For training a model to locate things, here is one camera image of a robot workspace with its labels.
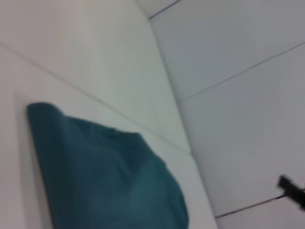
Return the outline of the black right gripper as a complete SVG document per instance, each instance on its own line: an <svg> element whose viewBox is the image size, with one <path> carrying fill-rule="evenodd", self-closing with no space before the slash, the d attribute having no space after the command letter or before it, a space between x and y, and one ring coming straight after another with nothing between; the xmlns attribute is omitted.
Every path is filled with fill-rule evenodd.
<svg viewBox="0 0 305 229"><path fill-rule="evenodd" d="M305 191L293 185L291 180L284 175L279 177L277 187L284 190L286 196L305 212Z"/></svg>

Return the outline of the teal T-shirt with FREE print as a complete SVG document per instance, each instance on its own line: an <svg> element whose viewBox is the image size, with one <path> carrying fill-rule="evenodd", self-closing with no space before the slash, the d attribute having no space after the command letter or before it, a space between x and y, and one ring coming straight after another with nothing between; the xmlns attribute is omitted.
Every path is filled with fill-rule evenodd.
<svg viewBox="0 0 305 229"><path fill-rule="evenodd" d="M27 116L54 229L188 229L179 184L140 134L48 103Z"/></svg>

